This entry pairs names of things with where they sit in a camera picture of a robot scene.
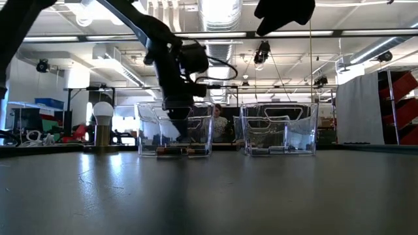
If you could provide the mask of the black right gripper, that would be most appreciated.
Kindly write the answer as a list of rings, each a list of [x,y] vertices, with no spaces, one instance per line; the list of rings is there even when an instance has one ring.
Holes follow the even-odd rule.
[[[307,24],[315,10],[315,0],[260,0],[254,16],[261,20],[256,32],[265,36],[291,22]]]

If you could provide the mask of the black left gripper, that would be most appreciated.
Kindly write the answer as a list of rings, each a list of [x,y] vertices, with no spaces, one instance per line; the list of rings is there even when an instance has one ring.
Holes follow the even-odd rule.
[[[145,62],[154,67],[163,98],[163,108],[191,106],[195,97],[206,95],[206,85],[190,78],[206,71],[206,47],[195,42],[182,44],[151,41],[146,44]],[[170,109],[168,117],[179,132],[177,140],[187,140],[191,109]]]

